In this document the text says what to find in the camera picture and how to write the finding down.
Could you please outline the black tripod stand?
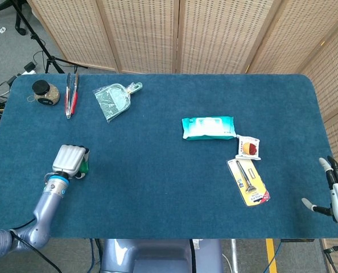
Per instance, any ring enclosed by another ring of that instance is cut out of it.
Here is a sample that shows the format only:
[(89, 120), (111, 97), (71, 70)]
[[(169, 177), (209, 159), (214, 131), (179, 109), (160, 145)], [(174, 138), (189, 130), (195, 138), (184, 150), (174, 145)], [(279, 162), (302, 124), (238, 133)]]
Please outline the black tripod stand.
[(49, 73), (49, 68), (50, 65), (53, 65), (53, 67), (56, 69), (56, 71), (60, 74), (64, 74), (65, 72), (63, 71), (63, 69), (60, 67), (60, 65), (57, 63), (57, 61), (66, 63), (66, 64), (70, 64), (74, 67), (74, 73), (77, 72), (78, 68), (84, 68), (84, 69), (88, 69), (87, 66), (78, 64), (78, 63), (74, 63), (68, 60), (64, 60), (58, 57), (55, 57), (53, 55), (51, 55), (49, 53), (49, 51), (47, 50), (45, 44), (42, 42), (41, 38), (38, 36), (38, 34), (34, 31), (34, 29), (31, 27), (31, 25), (29, 24), (28, 20), (26, 19), (26, 17), (23, 15), (21, 8), (18, 7), (18, 5), (15, 3), (14, 0), (8, 0), (13, 8), (15, 9), (15, 11), (17, 12), (18, 17), (23, 21), (23, 23), (25, 24), (25, 26), (28, 28), (29, 32), (30, 32), (30, 38), (32, 40), (35, 40), (38, 45), (40, 46), (40, 48), (42, 49), (43, 53), (46, 55), (47, 59), (46, 59), (46, 65), (45, 65), (45, 71), (44, 73)]

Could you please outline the teal wet wipes pack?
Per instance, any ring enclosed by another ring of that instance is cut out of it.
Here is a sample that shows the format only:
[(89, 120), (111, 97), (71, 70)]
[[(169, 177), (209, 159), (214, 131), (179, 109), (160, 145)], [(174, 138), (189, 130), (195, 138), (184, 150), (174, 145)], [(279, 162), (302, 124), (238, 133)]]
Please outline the teal wet wipes pack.
[(233, 117), (192, 117), (182, 119), (183, 139), (233, 139), (237, 137)]

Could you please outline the white snack packet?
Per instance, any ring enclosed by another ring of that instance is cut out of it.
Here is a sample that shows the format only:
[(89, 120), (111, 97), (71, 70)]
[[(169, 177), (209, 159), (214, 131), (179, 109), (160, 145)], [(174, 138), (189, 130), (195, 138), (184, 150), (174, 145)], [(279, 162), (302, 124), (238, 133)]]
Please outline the white snack packet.
[(259, 157), (260, 140), (250, 136), (237, 135), (238, 154), (236, 159), (261, 160)]

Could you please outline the black office chair base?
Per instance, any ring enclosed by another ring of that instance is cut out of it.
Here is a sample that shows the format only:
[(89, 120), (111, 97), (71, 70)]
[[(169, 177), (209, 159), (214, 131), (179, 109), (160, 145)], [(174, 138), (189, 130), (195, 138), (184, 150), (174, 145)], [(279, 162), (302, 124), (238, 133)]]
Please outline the black office chair base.
[(13, 7), (16, 11), (16, 20), (15, 20), (15, 30), (18, 34), (25, 36), (27, 31), (21, 27), (21, 14), (22, 14), (22, 6), (27, 3), (27, 0), (4, 0), (0, 3), (0, 11), (5, 10), (9, 7)]

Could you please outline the woven wooden folding screen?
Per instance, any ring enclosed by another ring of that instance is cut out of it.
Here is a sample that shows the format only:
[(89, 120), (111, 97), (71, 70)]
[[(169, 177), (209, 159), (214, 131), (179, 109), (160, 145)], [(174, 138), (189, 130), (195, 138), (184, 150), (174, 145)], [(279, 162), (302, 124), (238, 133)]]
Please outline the woven wooden folding screen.
[(118, 73), (303, 73), (338, 159), (338, 0), (27, 0), (62, 56)]

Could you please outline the metal table leg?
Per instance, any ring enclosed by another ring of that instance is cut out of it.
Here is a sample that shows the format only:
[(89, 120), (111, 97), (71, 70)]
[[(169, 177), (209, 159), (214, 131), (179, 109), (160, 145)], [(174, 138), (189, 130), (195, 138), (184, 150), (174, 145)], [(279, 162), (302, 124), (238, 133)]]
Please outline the metal table leg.
[(238, 273), (237, 245), (235, 239), (230, 240), (230, 250), (231, 250), (232, 273)]

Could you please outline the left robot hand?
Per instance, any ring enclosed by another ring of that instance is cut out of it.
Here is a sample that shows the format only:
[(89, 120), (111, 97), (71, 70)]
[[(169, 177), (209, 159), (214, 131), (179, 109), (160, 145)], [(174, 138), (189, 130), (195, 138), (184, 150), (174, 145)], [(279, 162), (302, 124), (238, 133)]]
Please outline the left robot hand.
[(67, 179), (75, 177), (79, 171), (86, 147), (64, 144), (60, 147), (52, 170)]

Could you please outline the blue table mat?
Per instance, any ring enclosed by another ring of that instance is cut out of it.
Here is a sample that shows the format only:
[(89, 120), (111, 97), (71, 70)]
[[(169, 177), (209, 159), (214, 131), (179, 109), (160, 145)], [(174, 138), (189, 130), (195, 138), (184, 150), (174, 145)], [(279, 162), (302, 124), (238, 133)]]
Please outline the blue table mat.
[[(304, 75), (81, 75), (77, 108), (28, 102), (37, 80), (63, 92), (66, 75), (18, 77), (0, 121), (0, 229), (26, 223), (62, 144), (89, 148), (89, 172), (72, 180), (53, 237), (332, 238), (338, 225), (306, 197), (330, 204), (319, 158), (331, 154), (312, 82)], [(93, 94), (141, 82), (130, 107), (107, 123)], [(260, 140), (255, 162), (270, 193), (245, 205), (227, 161), (231, 140), (185, 140), (185, 117), (231, 116)]]

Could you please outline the bagged mint green dustpan set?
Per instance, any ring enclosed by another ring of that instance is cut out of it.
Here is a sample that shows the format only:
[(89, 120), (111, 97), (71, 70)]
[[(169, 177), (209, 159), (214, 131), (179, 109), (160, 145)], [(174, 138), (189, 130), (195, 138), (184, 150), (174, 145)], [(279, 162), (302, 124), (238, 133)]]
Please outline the bagged mint green dustpan set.
[(116, 83), (95, 89), (93, 94), (107, 123), (126, 111), (131, 105), (131, 95), (142, 88), (141, 82), (132, 82), (128, 86)]

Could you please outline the red-handled metal tongs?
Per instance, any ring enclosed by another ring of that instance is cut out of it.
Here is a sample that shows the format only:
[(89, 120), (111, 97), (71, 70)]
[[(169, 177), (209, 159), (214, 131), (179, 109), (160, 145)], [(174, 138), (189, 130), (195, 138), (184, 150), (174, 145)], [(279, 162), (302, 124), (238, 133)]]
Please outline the red-handled metal tongs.
[(76, 73), (74, 76), (74, 82), (71, 81), (71, 74), (67, 74), (66, 90), (65, 90), (65, 116), (70, 119), (76, 109), (77, 98), (78, 98), (78, 87), (79, 87), (79, 74)]

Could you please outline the glass jar with black lid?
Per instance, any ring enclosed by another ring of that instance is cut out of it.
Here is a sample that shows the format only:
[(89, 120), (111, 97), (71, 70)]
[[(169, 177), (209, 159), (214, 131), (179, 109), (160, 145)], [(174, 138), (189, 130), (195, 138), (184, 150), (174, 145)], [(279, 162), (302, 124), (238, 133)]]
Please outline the glass jar with black lid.
[(33, 95), (27, 97), (28, 102), (37, 101), (42, 105), (53, 106), (60, 100), (58, 88), (45, 80), (35, 81), (32, 85)]

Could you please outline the razor on yellow card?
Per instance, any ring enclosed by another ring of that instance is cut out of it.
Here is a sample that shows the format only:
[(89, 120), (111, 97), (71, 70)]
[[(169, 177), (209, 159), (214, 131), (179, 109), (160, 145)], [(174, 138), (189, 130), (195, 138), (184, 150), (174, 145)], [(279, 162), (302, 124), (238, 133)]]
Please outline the razor on yellow card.
[(227, 165), (246, 206), (257, 206), (270, 200), (270, 193), (252, 160), (232, 159)]

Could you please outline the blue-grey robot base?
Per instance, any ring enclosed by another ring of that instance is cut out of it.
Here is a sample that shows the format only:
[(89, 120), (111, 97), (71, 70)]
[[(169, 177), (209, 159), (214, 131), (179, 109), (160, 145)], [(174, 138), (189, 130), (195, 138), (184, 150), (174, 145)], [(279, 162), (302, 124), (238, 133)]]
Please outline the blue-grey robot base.
[(106, 239), (100, 273), (224, 273), (219, 239)]

